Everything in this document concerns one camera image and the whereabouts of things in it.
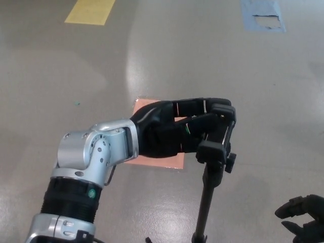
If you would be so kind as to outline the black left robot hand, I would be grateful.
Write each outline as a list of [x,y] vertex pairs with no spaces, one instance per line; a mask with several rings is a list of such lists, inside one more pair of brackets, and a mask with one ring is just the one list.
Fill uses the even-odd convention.
[[165,158],[196,152],[206,135],[216,131],[220,124],[212,112],[215,104],[231,102],[222,98],[189,98],[141,107],[131,117],[137,129],[139,154]]

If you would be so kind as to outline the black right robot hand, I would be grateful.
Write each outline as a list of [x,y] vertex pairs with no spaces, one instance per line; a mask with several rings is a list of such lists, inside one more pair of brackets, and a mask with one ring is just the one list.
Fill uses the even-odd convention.
[[[305,214],[313,220],[303,226],[286,220]],[[282,219],[281,224],[294,235],[293,242],[323,242],[323,197],[310,194],[291,198],[275,211],[275,215]]]

